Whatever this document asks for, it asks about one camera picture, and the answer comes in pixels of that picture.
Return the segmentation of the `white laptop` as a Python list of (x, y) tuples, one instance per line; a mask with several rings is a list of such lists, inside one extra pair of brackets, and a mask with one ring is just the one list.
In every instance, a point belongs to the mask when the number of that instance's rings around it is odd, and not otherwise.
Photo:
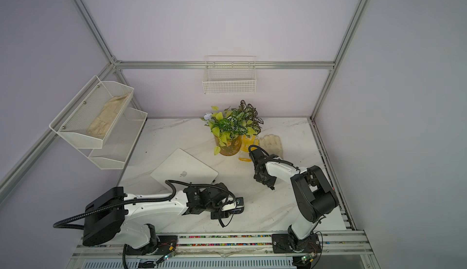
[(166, 180), (211, 184), (217, 176), (216, 170), (180, 148), (176, 149), (151, 173), (151, 177), (168, 190), (170, 187), (165, 183)]

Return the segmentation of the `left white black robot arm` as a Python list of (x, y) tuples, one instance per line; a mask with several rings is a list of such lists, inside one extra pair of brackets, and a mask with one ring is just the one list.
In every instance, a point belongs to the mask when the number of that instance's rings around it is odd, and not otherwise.
[(226, 227), (223, 219), (242, 213), (244, 200), (236, 197), (223, 183), (194, 184), (167, 180), (170, 194), (126, 194), (123, 187), (113, 187), (95, 201), (85, 212), (54, 223), (56, 229), (83, 232), (85, 247), (108, 243), (122, 243), (122, 265), (126, 269), (127, 256), (156, 255), (158, 260), (147, 261), (145, 268), (157, 268), (176, 250), (178, 237), (159, 237), (151, 219), (161, 215), (199, 215), (209, 212), (213, 220)]

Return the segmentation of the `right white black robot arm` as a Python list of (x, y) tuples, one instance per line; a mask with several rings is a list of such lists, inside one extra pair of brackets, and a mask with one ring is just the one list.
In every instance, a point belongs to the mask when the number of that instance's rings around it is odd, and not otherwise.
[(320, 253), (322, 245), (315, 231), (321, 220), (339, 206), (336, 192), (318, 166), (297, 167), (257, 145), (248, 148), (254, 164), (254, 180), (275, 189), (276, 180), (291, 185), (299, 210), (286, 234), (272, 235), (275, 253)]

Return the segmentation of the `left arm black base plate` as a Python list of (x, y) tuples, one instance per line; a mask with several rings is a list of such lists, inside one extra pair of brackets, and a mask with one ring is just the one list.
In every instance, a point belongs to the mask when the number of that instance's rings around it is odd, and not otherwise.
[(151, 239), (148, 245), (145, 245), (140, 249), (134, 249), (128, 245), (124, 249), (124, 253), (128, 256), (165, 256), (176, 250), (177, 243), (178, 236), (157, 236), (155, 239)]

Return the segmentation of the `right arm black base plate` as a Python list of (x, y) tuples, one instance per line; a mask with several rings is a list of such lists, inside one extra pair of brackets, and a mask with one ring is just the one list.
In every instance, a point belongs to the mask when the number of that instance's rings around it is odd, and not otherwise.
[(279, 253), (321, 253), (322, 246), (317, 234), (299, 240), (289, 234), (273, 234), (272, 250)]

